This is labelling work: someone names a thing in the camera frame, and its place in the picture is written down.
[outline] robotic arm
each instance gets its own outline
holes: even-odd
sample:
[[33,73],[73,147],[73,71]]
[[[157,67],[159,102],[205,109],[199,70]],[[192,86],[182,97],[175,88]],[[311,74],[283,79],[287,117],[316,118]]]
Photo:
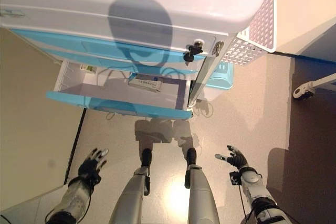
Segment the robotic arm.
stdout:
[[216,154],[215,157],[238,168],[230,173],[233,185],[242,185],[243,192],[254,212],[258,224],[292,224],[287,215],[278,207],[270,192],[264,186],[262,176],[250,167],[245,156],[237,148],[228,145],[230,157]]
[[76,224],[85,216],[91,201],[94,186],[101,181],[99,172],[106,160],[108,149],[94,149],[78,169],[78,177],[69,183],[69,188],[62,201],[53,209],[53,214],[46,224]]

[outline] perforated basket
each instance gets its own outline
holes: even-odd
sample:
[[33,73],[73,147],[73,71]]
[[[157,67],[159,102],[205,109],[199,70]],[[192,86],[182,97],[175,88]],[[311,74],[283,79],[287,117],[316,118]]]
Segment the perforated basket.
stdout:
[[240,32],[225,52],[222,61],[245,65],[276,49],[276,0],[264,0],[250,26]]

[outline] blue drawer front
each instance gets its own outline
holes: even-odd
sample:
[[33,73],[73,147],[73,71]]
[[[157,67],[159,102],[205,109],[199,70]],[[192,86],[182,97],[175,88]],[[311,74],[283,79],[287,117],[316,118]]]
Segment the blue drawer front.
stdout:
[[150,105],[105,100],[62,92],[49,91],[47,92],[47,98],[69,103],[72,105],[82,106],[88,109],[115,112],[124,115],[147,116],[150,118],[167,119],[188,119],[192,116],[191,111],[174,110]]
[[158,66],[147,66],[143,64],[134,64],[133,62],[109,60],[80,54],[74,54],[72,52],[57,51],[47,48],[42,48],[42,50],[54,55],[58,55],[63,58],[67,58],[72,61],[77,61],[80,63],[85,63],[88,65],[98,67],[118,69],[121,71],[129,71],[133,73],[144,73],[144,74],[162,75],[162,76],[169,76],[169,75],[186,76],[188,74],[193,74],[197,72],[193,70],[183,70],[183,69],[165,68]]
[[[178,51],[163,50],[73,35],[45,33],[41,31],[21,29],[12,29],[12,31],[28,39],[40,41],[51,46],[77,52],[85,52],[97,56],[142,62],[184,62],[183,52]],[[195,56],[195,61],[203,60],[204,58],[204,56],[197,55]]]

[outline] robot leg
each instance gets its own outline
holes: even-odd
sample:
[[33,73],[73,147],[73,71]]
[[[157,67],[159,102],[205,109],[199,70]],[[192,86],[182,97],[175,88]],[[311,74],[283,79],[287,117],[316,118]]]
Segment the robot leg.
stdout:
[[152,151],[142,152],[141,167],[135,170],[114,207],[109,224],[138,224],[141,222],[143,196],[150,192],[149,168]]
[[202,168],[196,165],[196,150],[187,152],[186,188],[190,188],[189,224],[219,224],[214,196]]

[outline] wheel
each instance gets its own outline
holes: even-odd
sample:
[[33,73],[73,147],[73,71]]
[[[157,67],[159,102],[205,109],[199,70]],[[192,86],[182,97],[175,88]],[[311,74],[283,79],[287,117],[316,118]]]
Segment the wheel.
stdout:
[[312,87],[312,81],[302,84],[296,88],[293,92],[294,100],[305,100],[312,97],[315,93],[315,89]]
[[314,95],[313,92],[310,92],[310,91],[306,91],[305,93],[301,94],[300,96],[297,96],[295,95],[295,92],[298,90],[298,92],[300,92],[299,89],[295,89],[294,91],[294,94],[293,94],[293,98],[294,100],[297,100],[297,101],[301,101],[301,100],[305,100],[305,99],[308,99],[310,97],[312,97]]

